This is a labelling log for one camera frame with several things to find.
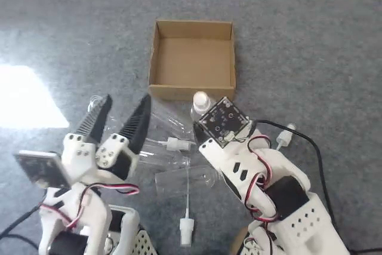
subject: open cardboard box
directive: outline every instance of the open cardboard box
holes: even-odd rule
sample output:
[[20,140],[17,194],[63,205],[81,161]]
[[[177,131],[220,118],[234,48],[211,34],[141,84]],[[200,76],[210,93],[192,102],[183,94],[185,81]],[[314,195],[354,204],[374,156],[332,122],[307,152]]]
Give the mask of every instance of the open cardboard box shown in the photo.
[[155,24],[149,91],[165,100],[192,100],[197,91],[233,99],[232,22],[159,20]]

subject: plastic bottle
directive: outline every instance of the plastic bottle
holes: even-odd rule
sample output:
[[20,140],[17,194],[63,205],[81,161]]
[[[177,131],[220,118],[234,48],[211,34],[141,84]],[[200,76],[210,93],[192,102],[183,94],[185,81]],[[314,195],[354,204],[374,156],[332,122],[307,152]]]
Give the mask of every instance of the plastic bottle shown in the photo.
[[192,122],[158,99],[154,99],[152,102],[150,125],[154,123],[180,140],[193,140],[194,138]]
[[179,151],[167,151],[162,146],[146,142],[139,154],[139,163],[147,164],[160,170],[185,168],[190,159]]
[[[187,169],[189,169],[189,187],[187,187]],[[215,169],[208,165],[165,171],[155,174],[156,193],[160,198],[186,195],[187,190],[211,188],[217,178]]]
[[190,111],[192,121],[197,122],[200,118],[208,112],[208,110],[216,104],[216,101],[205,92],[199,91],[193,95],[193,104]]

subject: circuit board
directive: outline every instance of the circuit board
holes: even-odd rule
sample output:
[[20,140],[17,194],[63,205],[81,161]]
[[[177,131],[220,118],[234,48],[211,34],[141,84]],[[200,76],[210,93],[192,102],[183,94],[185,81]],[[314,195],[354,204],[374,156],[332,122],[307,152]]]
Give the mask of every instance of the circuit board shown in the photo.
[[32,183],[41,188],[70,188],[56,153],[23,150],[14,156]]
[[217,102],[199,124],[222,148],[249,123],[246,116],[227,98]]

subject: plastic tube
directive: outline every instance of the plastic tube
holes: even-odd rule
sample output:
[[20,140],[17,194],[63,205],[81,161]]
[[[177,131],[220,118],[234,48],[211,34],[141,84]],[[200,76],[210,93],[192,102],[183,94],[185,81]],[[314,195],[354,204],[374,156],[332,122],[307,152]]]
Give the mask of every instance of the plastic tube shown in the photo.
[[181,152],[170,152],[162,146],[146,142],[139,154],[139,162],[161,170],[173,170],[187,167],[190,159]]
[[151,122],[155,122],[180,140],[193,140],[192,122],[164,102],[153,99]]
[[156,193],[160,198],[186,195],[187,190],[211,188],[217,179],[217,172],[208,165],[181,168],[155,174]]

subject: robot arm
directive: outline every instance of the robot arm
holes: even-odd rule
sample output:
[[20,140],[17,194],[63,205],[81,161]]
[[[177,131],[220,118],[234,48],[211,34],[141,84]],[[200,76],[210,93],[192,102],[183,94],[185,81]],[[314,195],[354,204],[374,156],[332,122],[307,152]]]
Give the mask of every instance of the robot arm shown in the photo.
[[[237,108],[232,113],[232,106],[221,99],[194,128],[201,154],[246,208],[261,214],[248,228],[247,245],[258,251],[253,254],[348,255],[323,203],[309,191],[308,177],[261,137],[247,148],[249,136],[260,132],[252,133],[252,122]],[[236,118],[247,124],[242,127]],[[244,244],[241,254],[251,254],[247,250]]]
[[[134,172],[147,135],[151,98],[144,97],[122,129],[98,146],[111,105],[107,96],[87,113],[79,128],[64,138],[61,157],[27,150],[16,155],[30,180],[47,189],[39,212],[43,229],[39,255],[128,255],[133,251],[138,212],[109,206],[93,188],[138,192],[137,186],[124,180]],[[82,228],[81,234],[74,227]]]

